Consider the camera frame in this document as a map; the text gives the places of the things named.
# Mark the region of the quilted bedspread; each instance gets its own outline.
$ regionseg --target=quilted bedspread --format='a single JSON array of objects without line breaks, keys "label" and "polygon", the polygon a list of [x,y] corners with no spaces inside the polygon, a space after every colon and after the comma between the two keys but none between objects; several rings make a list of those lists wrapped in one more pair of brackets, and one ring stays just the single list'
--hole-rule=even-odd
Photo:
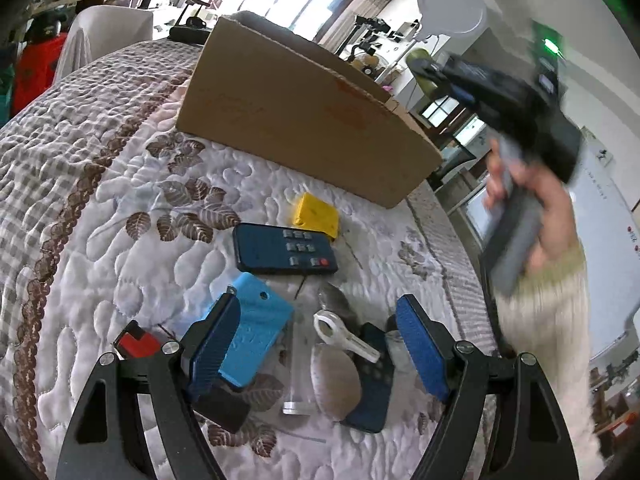
[{"label": "quilted bedspread", "polygon": [[[415,294],[455,338],[494,350],[482,292],[426,184],[385,210],[273,162],[175,129],[199,49],[140,43],[68,76],[0,132],[0,415],[32,469],[55,477],[75,404],[98,357],[136,319],[177,336],[238,275],[232,227],[286,225],[305,191],[340,212],[330,278],[360,320],[383,327]],[[319,279],[269,280],[292,304]],[[442,411],[416,374],[396,371],[385,429],[281,413],[278,341],[241,394],[237,434],[199,418],[229,479],[406,479]],[[173,477],[148,400],[145,436],[160,479]],[[486,445],[483,420],[468,477]]]}]

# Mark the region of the person's arm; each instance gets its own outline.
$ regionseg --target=person's arm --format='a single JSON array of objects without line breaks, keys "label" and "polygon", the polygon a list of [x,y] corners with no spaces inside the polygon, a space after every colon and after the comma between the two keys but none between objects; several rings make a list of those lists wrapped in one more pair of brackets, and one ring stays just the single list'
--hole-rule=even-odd
[{"label": "person's arm", "polygon": [[[492,144],[494,152],[487,161],[487,208],[505,196],[502,174],[506,169],[497,142]],[[511,164],[508,170],[513,181],[532,191],[544,209],[526,274],[510,298],[496,298],[500,328],[516,352],[531,352],[538,358],[569,429],[580,480],[592,480],[604,464],[591,420],[590,306],[574,208],[548,168]]]},{"label": "person's arm", "polygon": [[589,388],[589,298],[579,243],[544,269],[520,280],[509,299],[496,298],[505,339],[540,362],[569,430],[580,480],[604,467],[593,433]]}]

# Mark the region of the green led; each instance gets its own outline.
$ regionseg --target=green led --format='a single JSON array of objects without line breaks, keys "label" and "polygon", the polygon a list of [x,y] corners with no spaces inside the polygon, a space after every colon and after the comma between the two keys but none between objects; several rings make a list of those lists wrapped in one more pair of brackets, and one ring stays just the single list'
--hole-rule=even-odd
[{"label": "green led", "polygon": [[551,52],[556,54],[556,56],[562,56],[562,53],[560,52],[560,48],[553,41],[551,41],[549,38],[545,38],[545,46]]}]

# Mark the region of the human hand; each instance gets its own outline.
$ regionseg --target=human hand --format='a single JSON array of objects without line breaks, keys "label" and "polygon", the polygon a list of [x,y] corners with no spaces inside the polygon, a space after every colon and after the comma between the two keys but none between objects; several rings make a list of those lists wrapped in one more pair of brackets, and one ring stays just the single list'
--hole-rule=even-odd
[{"label": "human hand", "polygon": [[[490,176],[486,184],[487,196],[484,198],[487,209],[493,208],[506,195],[502,184],[505,166],[500,158],[498,141],[492,139],[491,147],[492,152],[486,163]],[[544,208],[542,229],[526,264],[527,273],[536,272],[578,243],[574,208],[562,182],[546,166],[525,166],[521,162],[514,162],[506,169],[511,173],[514,183],[531,190]]]}]

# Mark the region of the red fabric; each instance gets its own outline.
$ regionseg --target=red fabric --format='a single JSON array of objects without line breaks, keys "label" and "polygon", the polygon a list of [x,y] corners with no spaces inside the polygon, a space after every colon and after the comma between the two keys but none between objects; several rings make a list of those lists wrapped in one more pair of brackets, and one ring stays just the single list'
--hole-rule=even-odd
[{"label": "red fabric", "polygon": [[15,67],[12,114],[17,114],[53,83],[66,33],[38,44],[28,44]]}]

